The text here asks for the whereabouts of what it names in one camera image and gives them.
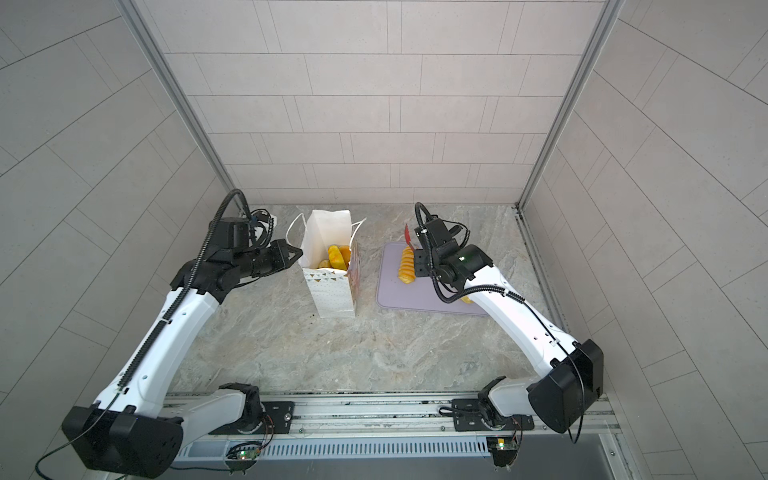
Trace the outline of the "striped spiral bread roll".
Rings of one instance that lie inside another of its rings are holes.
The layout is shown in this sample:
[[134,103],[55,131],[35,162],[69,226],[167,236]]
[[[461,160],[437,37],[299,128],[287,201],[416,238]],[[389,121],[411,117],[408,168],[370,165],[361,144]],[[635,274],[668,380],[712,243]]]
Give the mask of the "striped spiral bread roll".
[[414,250],[409,246],[406,246],[402,251],[398,279],[404,284],[411,284],[416,279]]

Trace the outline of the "red steel kitchen tongs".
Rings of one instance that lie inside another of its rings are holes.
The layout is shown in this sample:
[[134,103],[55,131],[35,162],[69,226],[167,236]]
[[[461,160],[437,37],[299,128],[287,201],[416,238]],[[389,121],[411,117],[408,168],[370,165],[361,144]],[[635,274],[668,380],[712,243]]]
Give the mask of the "red steel kitchen tongs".
[[404,226],[404,239],[406,241],[407,246],[411,250],[415,250],[415,247],[413,246],[413,243],[412,243],[412,237],[411,237],[410,229],[409,229],[409,226],[408,226],[407,223]]

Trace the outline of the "lavender plastic tray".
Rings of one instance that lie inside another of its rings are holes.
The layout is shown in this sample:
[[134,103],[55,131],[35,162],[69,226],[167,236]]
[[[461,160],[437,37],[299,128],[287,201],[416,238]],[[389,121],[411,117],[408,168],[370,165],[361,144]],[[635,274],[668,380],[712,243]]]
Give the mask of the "lavender plastic tray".
[[479,317],[488,316],[477,304],[467,304],[462,301],[451,304],[442,302],[436,295],[429,277],[416,278],[409,284],[403,283],[399,279],[399,267],[402,251],[406,248],[405,242],[390,242],[383,248],[377,289],[377,303],[381,307]]

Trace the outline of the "yellow orange cone bread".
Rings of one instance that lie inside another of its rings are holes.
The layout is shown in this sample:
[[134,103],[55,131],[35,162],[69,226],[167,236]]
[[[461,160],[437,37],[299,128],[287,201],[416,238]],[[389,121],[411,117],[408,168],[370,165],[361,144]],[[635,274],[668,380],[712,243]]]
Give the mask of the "yellow orange cone bread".
[[335,270],[343,270],[346,271],[348,267],[346,267],[345,262],[342,258],[342,255],[339,251],[339,246],[337,245],[331,245],[328,248],[328,260],[330,262],[330,265],[332,269]]

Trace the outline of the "round yellow custard bun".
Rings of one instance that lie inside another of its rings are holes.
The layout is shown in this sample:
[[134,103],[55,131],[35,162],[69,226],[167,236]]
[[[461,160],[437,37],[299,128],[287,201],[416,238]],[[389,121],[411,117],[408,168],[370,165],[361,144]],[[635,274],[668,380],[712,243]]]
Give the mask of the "round yellow custard bun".
[[351,249],[349,246],[340,246],[339,251],[342,255],[342,258],[345,262],[346,267],[349,267],[351,262]]

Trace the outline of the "white cartoon animal paper bag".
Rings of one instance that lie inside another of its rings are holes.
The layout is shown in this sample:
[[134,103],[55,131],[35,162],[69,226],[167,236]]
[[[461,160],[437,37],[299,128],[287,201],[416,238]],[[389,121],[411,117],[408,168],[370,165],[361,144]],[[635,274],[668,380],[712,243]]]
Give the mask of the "white cartoon animal paper bag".
[[[300,223],[303,237],[298,261],[306,284],[321,318],[354,318],[360,283],[360,254],[357,234],[366,218],[353,221],[349,210],[313,210],[310,215],[300,213],[290,223],[286,234]],[[321,267],[330,260],[332,247],[347,247],[349,261],[341,258],[344,267]]]

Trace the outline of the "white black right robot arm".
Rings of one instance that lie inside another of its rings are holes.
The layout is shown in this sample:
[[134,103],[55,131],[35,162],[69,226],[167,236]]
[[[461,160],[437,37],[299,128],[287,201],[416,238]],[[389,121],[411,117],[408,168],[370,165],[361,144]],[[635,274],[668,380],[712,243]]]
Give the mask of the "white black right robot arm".
[[578,442],[584,415],[604,386],[604,354],[592,340],[580,342],[557,327],[507,281],[493,260],[470,243],[469,228],[414,206],[420,243],[416,274],[431,281],[445,304],[471,300],[520,347],[537,377],[523,386],[507,377],[492,380],[478,394],[476,407],[464,410],[500,430],[522,416],[528,403],[546,427]]

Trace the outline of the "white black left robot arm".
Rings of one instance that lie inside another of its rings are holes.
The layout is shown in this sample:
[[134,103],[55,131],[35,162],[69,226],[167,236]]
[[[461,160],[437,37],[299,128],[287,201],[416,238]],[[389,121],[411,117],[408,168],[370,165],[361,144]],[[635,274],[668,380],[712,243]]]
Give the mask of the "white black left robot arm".
[[302,255],[274,238],[267,210],[226,216],[234,200],[247,201],[239,189],[224,197],[199,253],[173,278],[156,320],[119,374],[90,406],[73,407],[63,420],[66,444],[87,469],[154,479],[183,447],[222,427],[273,438],[274,422],[255,385],[224,384],[175,413],[162,413],[182,360],[225,298],[289,269]]

